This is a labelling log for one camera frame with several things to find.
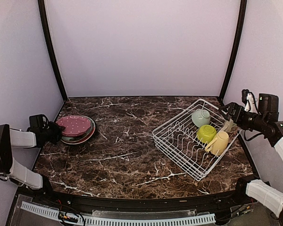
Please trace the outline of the patterned beige tall mug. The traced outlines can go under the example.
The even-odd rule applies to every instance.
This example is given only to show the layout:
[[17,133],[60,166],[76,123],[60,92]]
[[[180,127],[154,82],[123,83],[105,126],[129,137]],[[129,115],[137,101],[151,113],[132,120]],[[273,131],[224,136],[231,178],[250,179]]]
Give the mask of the patterned beige tall mug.
[[238,126],[232,119],[229,121],[225,121],[223,127],[221,128],[221,131],[227,132],[227,133],[233,133],[238,131]]

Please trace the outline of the pale green flower plate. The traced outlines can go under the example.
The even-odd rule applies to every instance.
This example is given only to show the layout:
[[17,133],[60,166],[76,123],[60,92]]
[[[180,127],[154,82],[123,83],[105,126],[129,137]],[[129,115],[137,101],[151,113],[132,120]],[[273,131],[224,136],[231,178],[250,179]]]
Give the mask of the pale green flower plate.
[[94,121],[93,120],[90,120],[91,122],[91,127],[82,135],[79,135],[77,137],[66,137],[66,136],[63,136],[61,138],[62,141],[65,141],[67,143],[73,143],[73,142],[78,142],[80,140],[83,140],[84,138],[88,137],[91,132],[93,131],[94,127],[95,127],[95,124],[94,124]]

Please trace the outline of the pink polka dot plate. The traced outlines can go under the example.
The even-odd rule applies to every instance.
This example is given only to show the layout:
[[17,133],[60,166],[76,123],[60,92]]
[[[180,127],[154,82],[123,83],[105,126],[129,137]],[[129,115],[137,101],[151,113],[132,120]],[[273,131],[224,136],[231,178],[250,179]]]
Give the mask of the pink polka dot plate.
[[62,129],[62,135],[66,137],[77,137],[86,133],[91,127],[91,121],[80,115],[70,115],[56,121]]

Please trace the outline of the red teal floral plate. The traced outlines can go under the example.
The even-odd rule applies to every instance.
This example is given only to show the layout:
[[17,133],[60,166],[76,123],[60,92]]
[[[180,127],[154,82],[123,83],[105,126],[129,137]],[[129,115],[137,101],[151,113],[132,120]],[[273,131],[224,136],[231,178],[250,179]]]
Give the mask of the red teal floral plate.
[[86,118],[91,122],[91,127],[87,130],[86,133],[84,133],[83,135],[78,136],[78,137],[65,137],[65,136],[63,136],[61,138],[61,141],[65,144],[67,144],[67,145],[79,145],[79,144],[86,142],[89,138],[91,138],[92,135],[94,134],[95,130],[96,130],[96,123],[92,118],[87,117],[87,116],[86,116]]

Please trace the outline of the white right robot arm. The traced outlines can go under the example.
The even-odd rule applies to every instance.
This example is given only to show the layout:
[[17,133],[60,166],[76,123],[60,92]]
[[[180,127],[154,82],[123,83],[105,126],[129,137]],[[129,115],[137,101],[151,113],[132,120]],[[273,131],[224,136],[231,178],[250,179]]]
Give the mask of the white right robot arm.
[[267,207],[283,226],[283,121],[279,121],[278,98],[260,97],[258,104],[246,111],[231,102],[219,108],[226,120],[233,120],[244,131],[255,131],[263,140],[250,146],[257,173],[238,179],[231,200],[242,204],[252,198]]

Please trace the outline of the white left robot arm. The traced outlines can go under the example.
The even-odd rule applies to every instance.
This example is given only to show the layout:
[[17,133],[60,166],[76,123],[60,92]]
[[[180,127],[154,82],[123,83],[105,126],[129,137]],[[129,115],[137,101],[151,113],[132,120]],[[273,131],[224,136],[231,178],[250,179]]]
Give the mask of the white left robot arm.
[[56,144],[62,138],[65,127],[50,121],[41,127],[31,127],[28,131],[12,129],[8,124],[0,125],[0,180],[24,186],[38,193],[47,205],[57,202],[57,194],[52,191],[49,179],[35,173],[18,162],[14,149],[42,148],[46,143]]

